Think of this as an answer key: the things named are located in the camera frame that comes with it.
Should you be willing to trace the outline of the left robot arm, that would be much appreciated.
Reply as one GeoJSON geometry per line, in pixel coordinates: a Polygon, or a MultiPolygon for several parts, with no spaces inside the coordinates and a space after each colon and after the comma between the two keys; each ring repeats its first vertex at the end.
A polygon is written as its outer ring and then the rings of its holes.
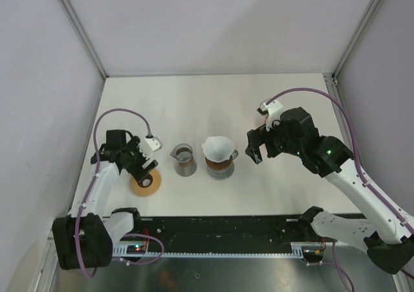
{"type": "Polygon", "coordinates": [[[154,136],[140,139],[123,129],[106,132],[105,142],[91,157],[93,173],[84,197],[52,224],[62,269],[106,267],[111,263],[114,246],[124,236],[135,240],[142,235],[137,208],[115,209],[108,219],[104,219],[104,210],[121,173],[126,171],[137,182],[148,179],[158,165],[151,156],[161,147],[154,136]]]}

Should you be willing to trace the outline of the clear ribbed glass server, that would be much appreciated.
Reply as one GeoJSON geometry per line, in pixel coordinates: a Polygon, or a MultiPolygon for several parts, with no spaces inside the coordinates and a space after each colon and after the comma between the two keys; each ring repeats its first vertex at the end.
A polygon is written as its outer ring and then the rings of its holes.
{"type": "Polygon", "coordinates": [[[210,167],[207,167],[207,171],[211,177],[217,180],[224,180],[228,179],[232,176],[234,173],[235,166],[234,163],[231,163],[228,167],[222,169],[222,170],[214,170],[210,167]]]}

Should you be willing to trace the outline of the white paper cone filter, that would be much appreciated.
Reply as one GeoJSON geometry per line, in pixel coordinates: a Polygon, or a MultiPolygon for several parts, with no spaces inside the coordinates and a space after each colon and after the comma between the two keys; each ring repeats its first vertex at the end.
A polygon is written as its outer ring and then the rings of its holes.
{"type": "Polygon", "coordinates": [[[213,163],[227,161],[235,151],[234,143],[224,136],[208,137],[202,144],[205,158],[213,163]]]}

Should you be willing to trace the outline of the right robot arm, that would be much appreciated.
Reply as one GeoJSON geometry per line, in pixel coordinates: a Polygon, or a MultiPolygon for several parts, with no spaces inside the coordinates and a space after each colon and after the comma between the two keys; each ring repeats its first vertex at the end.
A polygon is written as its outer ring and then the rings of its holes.
{"type": "Polygon", "coordinates": [[[260,147],[267,156],[281,153],[300,158],[311,173],[338,188],[360,210],[364,219],[340,218],[313,206],[300,218],[299,235],[306,241],[318,236],[332,238],[366,253],[381,270],[395,275],[413,258],[413,216],[400,208],[363,169],[338,138],[320,135],[311,115],[303,108],[284,110],[261,106],[264,124],[247,133],[245,153],[262,162],[260,147]]]}

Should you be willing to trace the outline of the grey glass carafe with collar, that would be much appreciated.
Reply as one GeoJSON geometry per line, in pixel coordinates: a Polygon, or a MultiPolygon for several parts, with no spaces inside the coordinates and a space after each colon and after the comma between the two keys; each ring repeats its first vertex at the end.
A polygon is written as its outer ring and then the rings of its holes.
{"type": "Polygon", "coordinates": [[[175,171],[182,177],[189,177],[197,171],[193,149],[189,144],[181,143],[172,149],[170,156],[176,160],[175,171]]]}

